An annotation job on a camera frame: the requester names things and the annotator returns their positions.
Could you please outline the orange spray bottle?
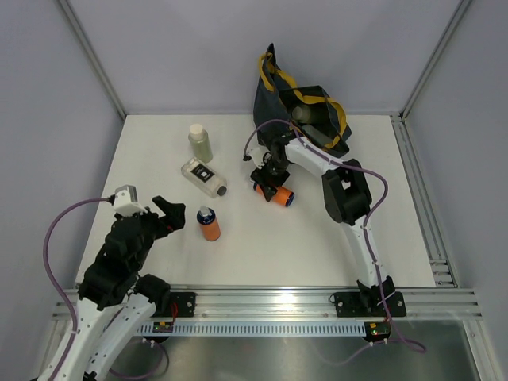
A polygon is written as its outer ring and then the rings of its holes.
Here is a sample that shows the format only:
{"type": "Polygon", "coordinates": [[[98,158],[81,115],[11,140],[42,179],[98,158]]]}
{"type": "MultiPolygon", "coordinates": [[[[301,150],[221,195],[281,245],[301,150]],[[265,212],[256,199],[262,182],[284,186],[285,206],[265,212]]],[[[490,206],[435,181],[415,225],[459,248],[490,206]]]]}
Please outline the orange spray bottle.
{"type": "Polygon", "coordinates": [[[277,203],[277,204],[284,206],[284,207],[289,207],[291,205],[291,203],[294,201],[294,197],[295,197],[294,192],[292,190],[288,190],[285,187],[276,187],[276,188],[277,188],[278,192],[270,202],[277,203]]]}

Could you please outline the orange bottle blue cap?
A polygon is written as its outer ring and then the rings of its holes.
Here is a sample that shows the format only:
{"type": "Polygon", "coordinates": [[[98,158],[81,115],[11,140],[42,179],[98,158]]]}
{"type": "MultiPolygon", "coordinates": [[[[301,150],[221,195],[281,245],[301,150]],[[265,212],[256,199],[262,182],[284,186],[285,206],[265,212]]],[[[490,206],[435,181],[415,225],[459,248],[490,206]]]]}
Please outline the orange bottle blue cap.
{"type": "Polygon", "coordinates": [[[197,212],[197,221],[207,241],[216,241],[221,236],[220,226],[213,209],[201,206],[197,212]]]}

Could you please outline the green bottle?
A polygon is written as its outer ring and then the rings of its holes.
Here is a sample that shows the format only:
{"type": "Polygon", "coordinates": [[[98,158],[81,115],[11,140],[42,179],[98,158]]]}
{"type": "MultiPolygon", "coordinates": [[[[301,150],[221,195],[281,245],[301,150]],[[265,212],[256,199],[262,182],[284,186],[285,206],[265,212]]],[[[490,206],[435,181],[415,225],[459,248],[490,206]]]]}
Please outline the green bottle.
{"type": "Polygon", "coordinates": [[[295,121],[303,124],[319,123],[322,120],[319,110],[305,104],[295,106],[291,111],[291,116],[295,121]]]}
{"type": "Polygon", "coordinates": [[[213,159],[208,132],[201,124],[190,126],[188,140],[197,159],[203,163],[209,163],[213,159]]]}

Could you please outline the navy canvas bag yellow handles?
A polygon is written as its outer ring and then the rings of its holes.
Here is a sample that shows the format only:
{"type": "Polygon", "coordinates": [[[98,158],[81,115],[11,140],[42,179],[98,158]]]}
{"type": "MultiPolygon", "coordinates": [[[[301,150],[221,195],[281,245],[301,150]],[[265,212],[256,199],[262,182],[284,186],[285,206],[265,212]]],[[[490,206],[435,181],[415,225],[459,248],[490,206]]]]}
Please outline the navy canvas bag yellow handles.
{"type": "Polygon", "coordinates": [[[351,136],[342,105],[323,87],[300,87],[276,62],[275,46],[270,44],[258,59],[260,73],[253,106],[255,125],[272,120],[260,130],[259,140],[283,135],[290,122],[323,151],[342,157],[349,152],[351,136]]]}

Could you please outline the green bottle front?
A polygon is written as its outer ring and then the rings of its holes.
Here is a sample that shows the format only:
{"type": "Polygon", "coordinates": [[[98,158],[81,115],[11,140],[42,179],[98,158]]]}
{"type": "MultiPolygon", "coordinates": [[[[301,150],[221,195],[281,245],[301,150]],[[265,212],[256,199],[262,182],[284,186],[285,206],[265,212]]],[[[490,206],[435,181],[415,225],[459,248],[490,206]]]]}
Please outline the green bottle front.
{"type": "Polygon", "coordinates": [[[322,120],[319,110],[305,104],[295,106],[291,111],[291,116],[295,121],[303,124],[319,123],[322,120]]]}

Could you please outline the frosted white bottle black cap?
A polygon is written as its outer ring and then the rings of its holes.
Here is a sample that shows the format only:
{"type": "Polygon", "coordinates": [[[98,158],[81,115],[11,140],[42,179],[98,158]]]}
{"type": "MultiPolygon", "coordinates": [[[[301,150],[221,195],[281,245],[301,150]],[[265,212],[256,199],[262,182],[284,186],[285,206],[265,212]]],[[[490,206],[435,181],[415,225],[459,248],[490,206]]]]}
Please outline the frosted white bottle black cap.
{"type": "Polygon", "coordinates": [[[325,147],[327,144],[333,142],[331,138],[310,124],[302,125],[302,132],[318,147],[325,147]]]}

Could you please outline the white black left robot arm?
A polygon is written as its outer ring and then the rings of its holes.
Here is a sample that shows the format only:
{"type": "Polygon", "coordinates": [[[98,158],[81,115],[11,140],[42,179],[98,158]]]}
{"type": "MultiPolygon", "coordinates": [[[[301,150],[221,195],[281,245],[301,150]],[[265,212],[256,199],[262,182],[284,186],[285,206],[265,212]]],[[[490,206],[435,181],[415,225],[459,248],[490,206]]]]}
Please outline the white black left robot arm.
{"type": "Polygon", "coordinates": [[[105,201],[113,207],[115,220],[84,273],[76,303],[52,273],[51,237],[44,238],[44,268],[69,309],[71,326],[40,380],[103,380],[141,324],[170,309],[170,285],[139,272],[155,241],[184,227],[185,205],[156,196],[152,201],[160,212],[153,212],[137,201],[132,186],[117,189],[105,201]]]}

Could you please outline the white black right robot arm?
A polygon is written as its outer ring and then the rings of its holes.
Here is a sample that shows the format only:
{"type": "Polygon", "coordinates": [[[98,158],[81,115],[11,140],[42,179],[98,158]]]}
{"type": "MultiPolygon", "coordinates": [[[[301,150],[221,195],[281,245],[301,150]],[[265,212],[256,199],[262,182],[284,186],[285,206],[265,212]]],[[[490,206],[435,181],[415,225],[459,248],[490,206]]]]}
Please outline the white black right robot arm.
{"type": "Polygon", "coordinates": [[[387,181],[362,168],[358,161],[335,158],[299,135],[276,141],[270,148],[245,148],[243,160],[251,160],[256,166],[251,179],[268,202],[282,190],[291,164],[321,180],[325,210],[342,226],[355,256],[360,308],[371,316],[389,318],[388,302],[396,289],[375,253],[370,224],[373,212],[387,196],[387,181]]]}

